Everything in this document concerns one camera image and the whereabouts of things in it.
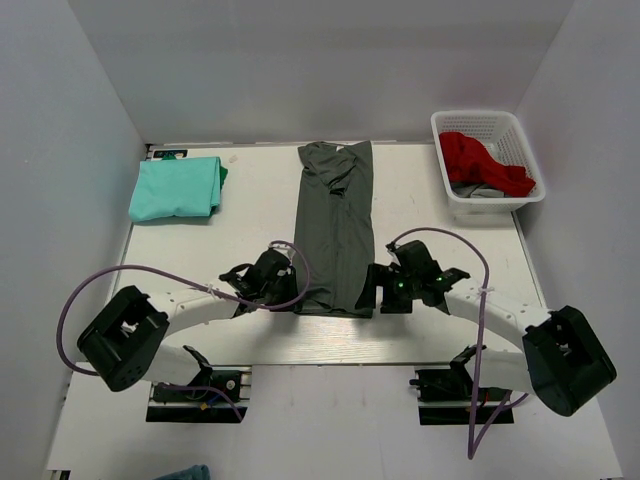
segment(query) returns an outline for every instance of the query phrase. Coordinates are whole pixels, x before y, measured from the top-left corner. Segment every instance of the red cloth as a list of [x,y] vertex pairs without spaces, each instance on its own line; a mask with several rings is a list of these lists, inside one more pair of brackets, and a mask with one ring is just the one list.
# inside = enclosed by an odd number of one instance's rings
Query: red cloth
[[524,167],[499,164],[475,138],[459,132],[445,132],[439,137],[449,181],[486,183],[512,197],[526,197],[536,186]]

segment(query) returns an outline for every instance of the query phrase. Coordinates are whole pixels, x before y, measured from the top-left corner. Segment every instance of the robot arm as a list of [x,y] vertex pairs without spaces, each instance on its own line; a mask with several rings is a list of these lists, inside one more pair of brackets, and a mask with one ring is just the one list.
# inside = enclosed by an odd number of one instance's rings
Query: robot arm
[[[255,265],[242,264],[219,279],[231,284],[247,302],[281,305],[297,294],[289,258],[273,248]],[[293,305],[276,311],[292,310]],[[114,392],[141,379],[178,385],[204,385],[211,371],[195,349],[162,344],[169,335],[201,323],[224,320],[255,310],[231,298],[187,288],[146,295],[135,286],[122,288],[78,339],[78,348]]]
[[[383,288],[382,313],[411,313],[414,300],[449,315],[478,322],[481,284],[451,268],[442,271],[426,246],[412,241],[387,246],[395,262],[369,266],[356,304],[375,307],[375,289]],[[485,328],[520,352],[483,348],[480,387],[500,387],[537,395],[551,410],[569,416],[616,378],[616,370],[584,315],[573,307],[559,311],[533,307],[488,291]],[[471,384],[476,346],[451,362]]]

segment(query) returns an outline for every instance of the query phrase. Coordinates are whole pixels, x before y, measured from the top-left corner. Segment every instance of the blue cloth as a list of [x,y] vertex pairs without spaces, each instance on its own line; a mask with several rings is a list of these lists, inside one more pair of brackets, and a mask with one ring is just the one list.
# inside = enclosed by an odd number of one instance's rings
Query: blue cloth
[[220,157],[148,161],[140,163],[129,217],[208,217],[219,205]]
[[206,465],[194,465],[181,472],[156,478],[156,480],[211,480],[211,473]]

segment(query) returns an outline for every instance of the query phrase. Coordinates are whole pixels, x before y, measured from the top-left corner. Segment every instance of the white table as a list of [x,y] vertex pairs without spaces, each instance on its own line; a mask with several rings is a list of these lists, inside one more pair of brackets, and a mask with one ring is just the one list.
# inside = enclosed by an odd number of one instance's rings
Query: white table
[[[254,262],[271,240],[293,240],[302,169],[295,146],[190,149],[188,155],[219,156],[229,168],[220,211],[210,219],[135,226],[126,263],[153,265],[204,283],[235,265]],[[494,217],[497,229],[461,229],[445,205],[432,145],[374,146],[372,220],[378,263],[390,262],[385,245],[410,228],[453,229],[485,254],[495,288],[539,304],[511,216]],[[413,238],[425,241],[443,268],[458,267],[482,278],[480,262],[466,245],[437,233]],[[124,272],[119,287],[130,284],[143,292],[182,288],[155,275]],[[190,344],[218,365],[418,364],[449,362],[475,343],[476,334],[473,323],[415,302],[412,315],[376,315],[371,320],[259,311],[197,326],[166,341]],[[486,343],[513,348],[491,333]]]
[[[189,156],[195,154],[190,149]],[[136,226],[127,263],[207,281],[253,262],[270,240],[292,238],[301,170],[294,146],[224,146],[197,154],[220,156],[230,170],[221,211],[204,221]],[[404,230],[454,229],[484,252],[494,287],[539,304],[510,216],[494,218],[492,228],[462,228],[449,218],[432,146],[376,145],[374,167],[376,261],[388,262],[384,245]],[[479,262],[464,245],[437,234],[421,238],[441,266],[480,277]],[[177,288],[138,272],[121,276],[120,286],[131,283],[143,291]],[[148,424],[147,382],[114,394],[100,379],[74,374],[48,468],[71,470],[72,480],[150,479],[194,463],[208,464],[216,480],[620,475],[595,400],[571,418],[537,400],[523,405],[515,425],[492,428],[473,462],[466,460],[466,427],[421,427],[416,393],[407,387],[410,365],[449,361],[475,334],[473,324],[417,305],[413,315],[399,318],[257,312],[189,329],[169,342],[188,343],[215,364],[254,365],[242,424]],[[493,335],[486,343],[512,348]],[[314,366],[339,363],[405,365]]]

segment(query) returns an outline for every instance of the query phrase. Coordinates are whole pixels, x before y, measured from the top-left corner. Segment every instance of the plastic basket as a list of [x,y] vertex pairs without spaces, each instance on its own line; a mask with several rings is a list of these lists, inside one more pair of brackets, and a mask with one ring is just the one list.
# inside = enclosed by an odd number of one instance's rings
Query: plastic basket
[[[447,192],[449,209],[453,214],[512,212],[527,203],[539,202],[545,196],[545,188],[527,137],[520,122],[509,112],[491,110],[452,110],[436,112],[431,116],[431,128],[436,143],[440,171]],[[527,169],[527,175],[536,186],[529,196],[521,198],[462,198],[451,189],[449,176],[442,156],[438,135],[442,132],[460,132],[482,142],[493,158],[503,165],[519,165]]]

